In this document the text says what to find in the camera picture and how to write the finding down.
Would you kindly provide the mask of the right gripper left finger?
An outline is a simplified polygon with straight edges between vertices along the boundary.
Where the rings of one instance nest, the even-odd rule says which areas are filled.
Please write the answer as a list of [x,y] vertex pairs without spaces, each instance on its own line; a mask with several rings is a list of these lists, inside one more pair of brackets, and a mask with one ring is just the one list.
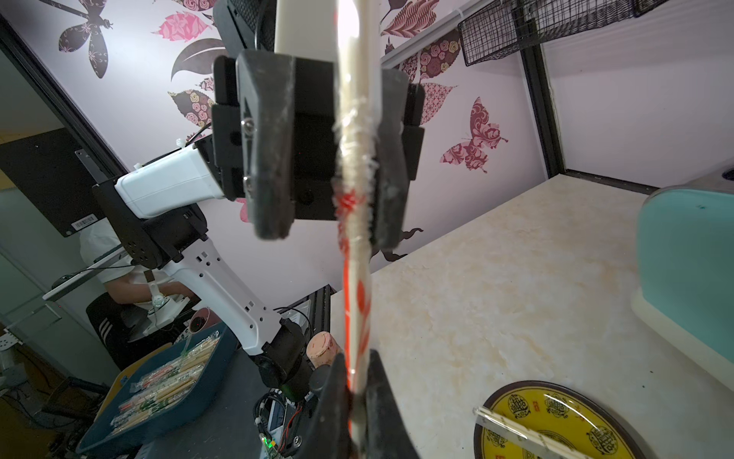
[[348,388],[346,359],[336,355],[329,367],[328,378],[321,391],[317,410],[309,424],[303,445],[296,458],[347,459],[351,457],[352,440],[348,422],[351,392]]

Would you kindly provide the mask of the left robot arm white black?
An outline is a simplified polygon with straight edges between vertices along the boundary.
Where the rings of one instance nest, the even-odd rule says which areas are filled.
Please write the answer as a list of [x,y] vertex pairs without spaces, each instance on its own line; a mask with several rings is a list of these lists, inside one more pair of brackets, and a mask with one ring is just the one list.
[[245,199],[257,237],[334,219],[344,284],[370,294],[372,253],[403,237],[422,87],[378,56],[373,1],[336,2],[336,60],[245,47],[212,65],[208,135],[93,193],[132,260],[191,288],[231,329],[266,386],[295,402],[313,369],[296,325],[262,305],[208,237],[199,205]]

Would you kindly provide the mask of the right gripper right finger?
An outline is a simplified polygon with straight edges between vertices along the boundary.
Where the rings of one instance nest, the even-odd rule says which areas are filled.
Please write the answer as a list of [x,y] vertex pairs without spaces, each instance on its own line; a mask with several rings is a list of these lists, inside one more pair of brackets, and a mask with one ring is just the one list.
[[370,350],[365,390],[367,457],[373,459],[419,459],[403,424],[401,411],[377,350]]

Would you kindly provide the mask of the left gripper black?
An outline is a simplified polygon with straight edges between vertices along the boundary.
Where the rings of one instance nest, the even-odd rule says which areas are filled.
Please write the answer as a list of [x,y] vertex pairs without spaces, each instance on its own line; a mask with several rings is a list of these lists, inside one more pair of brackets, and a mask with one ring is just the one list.
[[[333,63],[246,50],[213,63],[211,172],[225,197],[243,198],[255,234],[284,239],[294,220],[336,219]],[[426,91],[382,70],[373,247],[401,241],[408,190],[424,140]]]

